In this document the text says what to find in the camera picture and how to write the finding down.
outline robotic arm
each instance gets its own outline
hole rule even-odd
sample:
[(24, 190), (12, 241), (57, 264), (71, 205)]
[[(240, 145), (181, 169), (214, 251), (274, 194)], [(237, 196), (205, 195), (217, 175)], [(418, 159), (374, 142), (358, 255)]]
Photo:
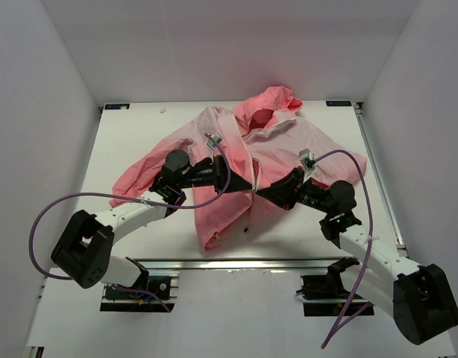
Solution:
[[(354, 257), (363, 258), (368, 231), (352, 213), (357, 205), (353, 186), (337, 181), (321, 189), (310, 180), (316, 168), (312, 154), (305, 150), (299, 157), (302, 166), (256, 194), (285, 210), (299, 203), (326, 213), (320, 221), (324, 237)], [(181, 205), (186, 199), (182, 189), (214, 186), (215, 191), (221, 192), (228, 171), (230, 182), (225, 192), (252, 189), (249, 182), (225, 165), (221, 156), (192, 166), (186, 152), (170, 152), (153, 185), (140, 197), (141, 204), (128, 202), (92, 215), (84, 210), (76, 212), (51, 254), (52, 261), (84, 289), (99, 281), (145, 289), (148, 272), (139, 263), (111, 256), (111, 248), (122, 237), (175, 211), (149, 206), (144, 200)], [(327, 273), (330, 289), (351, 291), (360, 272), (359, 264), (352, 257), (331, 265)], [(376, 239), (372, 241), (368, 266), (357, 293), (391, 315), (412, 343), (419, 345), (458, 325), (456, 302), (438, 266), (421, 266)], [(305, 294), (304, 290), (302, 287), (300, 292)]]

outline black label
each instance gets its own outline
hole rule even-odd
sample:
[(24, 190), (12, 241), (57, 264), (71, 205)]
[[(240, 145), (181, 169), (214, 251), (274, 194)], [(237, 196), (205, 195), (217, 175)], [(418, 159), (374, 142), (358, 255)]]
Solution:
[(350, 101), (325, 101), (327, 107), (351, 107)]
[(106, 104), (104, 106), (105, 110), (129, 110), (129, 103), (118, 103), (118, 104)]

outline pink fabric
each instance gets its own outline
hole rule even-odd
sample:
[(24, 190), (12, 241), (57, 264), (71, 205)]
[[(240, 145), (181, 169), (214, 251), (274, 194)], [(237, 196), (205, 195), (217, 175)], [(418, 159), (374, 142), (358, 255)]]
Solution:
[[(329, 136), (307, 120), (297, 117), (302, 102), (286, 87), (269, 87), (233, 109), (208, 107), (187, 125), (163, 139), (149, 154), (133, 164), (113, 186), (113, 193), (137, 197), (152, 185), (164, 164), (166, 155), (174, 149), (188, 152), (191, 163), (208, 157), (204, 133), (219, 133), (221, 145), (230, 167), (248, 182), (252, 190), (224, 194), (206, 207), (195, 210), (195, 227), (199, 243), (206, 251), (219, 248), (224, 235), (241, 215), (250, 220), (265, 219), (278, 207), (254, 195), (254, 191), (270, 186), (294, 167), (300, 166), (298, 153), (309, 148), (316, 156), (340, 149)], [(366, 158), (352, 153), (366, 171)], [(329, 186), (337, 180), (355, 184), (360, 178), (351, 160), (334, 154), (319, 162), (313, 179)], [(212, 187), (194, 188), (194, 203), (203, 203), (216, 194)], [(115, 207), (122, 201), (112, 200)]]

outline white table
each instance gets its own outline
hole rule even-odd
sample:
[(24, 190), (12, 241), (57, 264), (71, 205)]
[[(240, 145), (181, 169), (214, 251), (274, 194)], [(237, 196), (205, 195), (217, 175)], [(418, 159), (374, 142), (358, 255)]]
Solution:
[[(129, 110), (105, 110), (83, 191), (111, 192), (129, 165), (206, 106), (232, 108), (235, 103), (131, 104)], [(301, 115), (340, 145), (367, 155), (353, 108), (306, 101)], [(374, 210), (374, 233), (395, 250), (392, 223), (370, 163), (366, 183)], [(367, 223), (360, 185), (356, 192), (355, 215)], [(185, 204), (191, 204), (191, 190), (186, 194)], [(107, 208), (104, 199), (82, 198), (77, 209), (92, 213)], [(296, 206), (288, 213), (281, 212), (275, 220), (250, 227), (248, 233), (243, 233), (246, 223), (240, 222), (223, 248), (208, 254), (198, 245), (193, 213), (180, 210), (125, 237), (113, 253), (180, 261), (345, 256), (322, 236), (322, 217), (315, 210)], [(58, 268), (52, 271), (62, 274)], [(398, 332), (394, 321), (376, 307), (375, 316), (357, 318), (336, 334), (326, 350), (321, 350), (320, 344), (335, 318), (304, 317), (302, 303), (294, 297), (301, 284), (299, 276), (293, 271), (262, 269), (182, 271), (171, 314), (99, 312), (100, 283), (82, 290), (72, 281), (47, 280), (28, 345), (45, 347), (45, 358), (434, 358), (454, 354), (446, 333), (422, 346), (412, 345)]]
[[(131, 104), (128, 110), (104, 110), (85, 177), (84, 192), (111, 192), (121, 174), (145, 156), (162, 138), (194, 119), (206, 106), (231, 109), (238, 102), (188, 102)], [(327, 107), (323, 101), (305, 101), (301, 116), (310, 120), (343, 147), (367, 156), (352, 107)], [(395, 247), (395, 236), (378, 190), (371, 164), (366, 184), (374, 213), (374, 234)], [(186, 190), (185, 204), (192, 204), (192, 190)], [(368, 226), (366, 200), (356, 185), (355, 216)], [(109, 209), (102, 198), (81, 198), (78, 209), (95, 213)], [(250, 226), (240, 220), (225, 244), (207, 253), (198, 244), (194, 212), (176, 214), (126, 236), (113, 254), (134, 258), (300, 258), (341, 257), (345, 253), (328, 242), (320, 231), (324, 214), (302, 205), (280, 211), (272, 220)]]

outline wall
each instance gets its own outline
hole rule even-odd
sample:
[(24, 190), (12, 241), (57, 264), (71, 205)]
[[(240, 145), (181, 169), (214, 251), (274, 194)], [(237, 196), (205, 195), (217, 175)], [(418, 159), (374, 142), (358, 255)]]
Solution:
[[(43, 276), (28, 231), (51, 200), (78, 190), (98, 109), (38, 0), (0, 0), (0, 357), (21, 357)], [(37, 233), (49, 253), (72, 209), (60, 205)]]
[(420, 1), (364, 107), (408, 251), (458, 303), (458, 1)]
[(366, 98), (416, 0), (43, 0), (106, 101)]

